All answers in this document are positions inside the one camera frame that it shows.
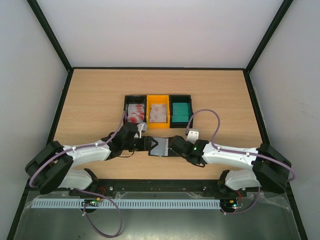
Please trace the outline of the black leather card holder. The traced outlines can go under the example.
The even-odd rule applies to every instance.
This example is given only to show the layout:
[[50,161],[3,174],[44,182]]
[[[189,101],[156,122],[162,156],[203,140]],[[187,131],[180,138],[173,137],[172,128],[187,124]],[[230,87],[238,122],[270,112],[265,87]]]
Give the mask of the black leather card holder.
[[172,137],[155,137],[157,140],[157,146],[152,151],[148,152],[148,155],[153,157],[169,157],[167,154],[170,138]]

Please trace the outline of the black bin with teal cards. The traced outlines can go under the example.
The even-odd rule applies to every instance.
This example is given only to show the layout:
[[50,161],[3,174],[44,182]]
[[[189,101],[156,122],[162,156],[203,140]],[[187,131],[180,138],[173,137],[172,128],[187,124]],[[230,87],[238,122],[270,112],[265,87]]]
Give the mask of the black bin with teal cards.
[[186,128],[194,113],[191,95],[169,95],[169,110],[169,127],[171,129]]

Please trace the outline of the yellow plastic bin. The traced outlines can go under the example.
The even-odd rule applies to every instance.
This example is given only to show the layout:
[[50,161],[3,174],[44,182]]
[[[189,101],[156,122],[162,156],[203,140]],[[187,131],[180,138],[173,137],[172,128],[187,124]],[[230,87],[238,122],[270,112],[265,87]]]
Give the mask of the yellow plastic bin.
[[150,129],[170,128],[169,95],[147,95],[146,121]]

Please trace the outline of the black bin with red cards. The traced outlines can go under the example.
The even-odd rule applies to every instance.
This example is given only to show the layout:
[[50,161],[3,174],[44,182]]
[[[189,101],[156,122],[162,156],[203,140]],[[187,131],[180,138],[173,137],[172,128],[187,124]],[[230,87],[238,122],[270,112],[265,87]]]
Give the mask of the black bin with red cards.
[[147,122],[147,96],[125,95],[124,108],[125,117],[123,122],[141,124]]

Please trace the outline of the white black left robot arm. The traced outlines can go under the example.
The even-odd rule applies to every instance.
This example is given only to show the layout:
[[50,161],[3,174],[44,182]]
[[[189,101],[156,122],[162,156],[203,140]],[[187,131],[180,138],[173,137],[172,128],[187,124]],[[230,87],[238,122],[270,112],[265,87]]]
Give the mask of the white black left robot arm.
[[145,122],[127,122],[109,136],[82,145],[62,145],[58,141],[48,143],[25,167],[30,177],[29,185],[42,195],[56,189],[93,190],[98,179],[88,168],[77,166],[107,161],[120,157],[123,151],[139,152],[148,148]]

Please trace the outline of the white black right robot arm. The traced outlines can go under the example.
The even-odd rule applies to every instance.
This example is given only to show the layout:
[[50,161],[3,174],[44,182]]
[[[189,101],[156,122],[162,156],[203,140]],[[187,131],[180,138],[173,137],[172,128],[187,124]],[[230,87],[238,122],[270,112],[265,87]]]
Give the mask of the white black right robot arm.
[[223,164],[240,168],[221,174],[218,191],[224,196],[254,187],[276,194],[286,191],[292,164],[269,144],[262,143],[258,148],[237,148],[202,139],[192,143],[181,136],[174,136],[168,142],[168,148],[195,166]]

